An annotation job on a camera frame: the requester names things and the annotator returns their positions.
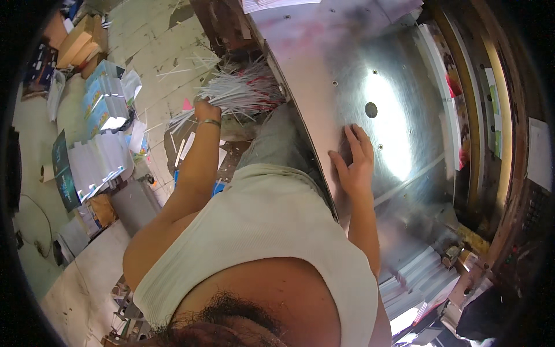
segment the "bracelet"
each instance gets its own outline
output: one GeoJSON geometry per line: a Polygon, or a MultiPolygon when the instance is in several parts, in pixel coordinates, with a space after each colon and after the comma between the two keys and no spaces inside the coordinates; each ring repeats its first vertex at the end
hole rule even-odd
{"type": "Polygon", "coordinates": [[[205,119],[204,121],[200,122],[199,125],[204,124],[204,123],[210,123],[210,124],[213,124],[213,125],[217,125],[218,128],[221,128],[221,122],[218,122],[217,120],[205,119]]]}

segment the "person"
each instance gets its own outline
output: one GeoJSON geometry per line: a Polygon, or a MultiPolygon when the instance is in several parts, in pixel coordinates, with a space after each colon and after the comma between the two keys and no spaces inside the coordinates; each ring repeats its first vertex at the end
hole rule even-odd
{"type": "Polygon", "coordinates": [[[370,139],[345,127],[352,165],[329,153],[352,203],[346,236],[315,184],[294,112],[284,104],[269,115],[211,198],[221,110],[195,104],[196,136],[174,193],[123,258],[155,345],[391,346],[370,139]]]}

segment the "white tank top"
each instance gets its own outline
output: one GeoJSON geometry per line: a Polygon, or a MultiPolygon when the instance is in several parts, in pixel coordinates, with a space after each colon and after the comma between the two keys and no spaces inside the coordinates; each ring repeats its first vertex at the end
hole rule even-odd
{"type": "Polygon", "coordinates": [[[213,197],[137,286],[133,301],[154,324],[168,323],[197,284],[232,266],[299,258],[320,273],[341,323],[341,346],[368,346],[378,286],[364,253],[347,240],[305,173],[248,165],[213,197]]]}

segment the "pink paper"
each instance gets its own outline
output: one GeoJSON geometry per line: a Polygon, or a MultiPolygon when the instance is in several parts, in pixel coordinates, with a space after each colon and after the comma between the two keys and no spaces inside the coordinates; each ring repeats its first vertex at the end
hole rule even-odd
{"type": "Polygon", "coordinates": [[[193,106],[191,106],[189,99],[185,98],[185,101],[183,101],[183,111],[188,111],[190,109],[193,109],[193,106]]]}

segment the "man's right hand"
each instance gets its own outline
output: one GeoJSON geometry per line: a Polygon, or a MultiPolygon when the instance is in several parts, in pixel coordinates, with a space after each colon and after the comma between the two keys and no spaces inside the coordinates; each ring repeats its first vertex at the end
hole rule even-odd
{"type": "Polygon", "coordinates": [[[195,102],[195,117],[199,123],[207,119],[221,122],[221,108],[212,106],[208,102],[208,98],[195,102]]]}
{"type": "Polygon", "coordinates": [[[352,165],[347,167],[338,152],[329,151],[329,156],[337,168],[339,181],[353,202],[372,201],[372,175],[374,174],[374,148],[366,132],[354,124],[345,126],[345,135],[351,145],[352,165]]]}

